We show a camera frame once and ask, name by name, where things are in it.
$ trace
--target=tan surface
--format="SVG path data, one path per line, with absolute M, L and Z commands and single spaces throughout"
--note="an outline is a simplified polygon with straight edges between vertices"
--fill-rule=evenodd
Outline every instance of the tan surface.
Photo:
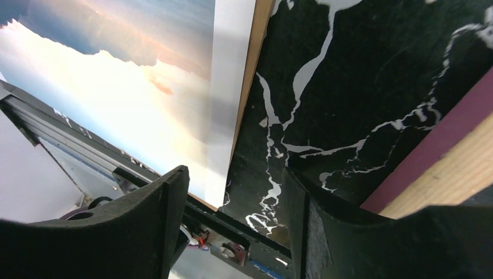
M 248 44 L 248 53 L 246 55 L 245 75 L 243 76 L 243 85 L 241 87 L 240 106 L 238 107 L 238 116 L 236 118 L 236 128 L 234 130 L 233 148 L 231 158 L 233 158 L 236 139 L 240 131 L 241 119 L 247 105 L 248 93 L 253 82 L 253 75 L 257 68 L 257 61 L 260 55 L 265 32 L 267 31 L 267 23 L 269 22 L 270 14 L 274 0 L 257 0 L 255 3 L 255 11 L 253 13 L 252 31 L 250 33 L 250 43 Z
M 493 114 L 391 202 L 398 219 L 428 205 L 457 205 L 493 183 Z

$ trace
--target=screw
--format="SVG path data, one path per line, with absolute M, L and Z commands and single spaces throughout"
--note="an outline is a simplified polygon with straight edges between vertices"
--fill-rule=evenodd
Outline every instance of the screw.
M 219 249 L 219 251 L 221 251 L 221 255 L 223 255 L 223 257 L 225 257 L 226 259 L 230 258 L 230 257 L 234 257 L 234 252 L 229 250 L 228 248 L 226 247 L 221 247 Z

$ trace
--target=cloud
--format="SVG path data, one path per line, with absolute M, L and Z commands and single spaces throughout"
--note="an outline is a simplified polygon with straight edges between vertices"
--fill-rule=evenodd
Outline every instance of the cloud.
M 109 5 L 107 8 L 112 13 L 114 11 L 110 7 L 129 6 L 128 3 L 118 1 L 104 3 Z M 193 41 L 182 42 L 181 40 L 179 51 L 169 47 L 170 44 L 176 45 L 179 42 L 178 38 L 189 32 L 180 32 L 174 28 L 172 31 L 177 34 L 170 35 L 169 30 L 168 32 L 162 30 L 164 28 L 162 26 L 169 25 L 165 17 L 150 20 L 141 10 L 130 10 L 130 14 L 134 15 L 130 18 L 111 15 L 107 12 L 108 10 L 98 9 L 97 5 L 89 6 L 87 2 L 80 0 L 1 0 L 0 28 L 2 22 L 6 25 L 7 22 L 15 20 L 41 37 L 59 42 L 83 54 L 94 55 L 100 51 L 107 51 L 115 58 L 124 62 L 132 61 L 139 66 L 153 66 L 156 60 L 161 60 L 210 79 L 211 53 L 204 50 L 203 44 L 199 48 L 199 54 L 195 53 L 195 56 L 190 49 L 187 49 L 189 45 L 200 45 Z M 147 19 L 147 22 L 141 23 L 141 18 Z M 154 30 L 153 34 L 160 35 L 150 35 L 150 30 Z M 208 58 L 204 62 L 197 60 L 197 55 L 199 57 L 205 55 Z
M 190 191 L 205 198 L 207 80 L 159 60 L 138 66 L 106 51 L 84 55 L 17 21 L 0 30 L 0 71 L 160 173 L 188 165 Z

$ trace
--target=black marble panel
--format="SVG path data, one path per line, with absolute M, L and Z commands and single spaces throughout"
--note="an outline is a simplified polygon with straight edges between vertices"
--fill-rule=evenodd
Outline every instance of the black marble panel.
M 360 205 L 493 65 L 493 2 L 278 2 L 220 210 L 287 245 L 282 168 Z

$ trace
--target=sky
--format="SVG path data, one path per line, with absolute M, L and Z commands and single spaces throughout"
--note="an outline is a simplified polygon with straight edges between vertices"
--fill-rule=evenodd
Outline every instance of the sky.
M 214 5 L 0 0 L 0 78 L 205 199 Z
M 16 19 L 83 54 L 159 59 L 210 79 L 214 8 L 215 0 L 0 0 L 0 24 Z

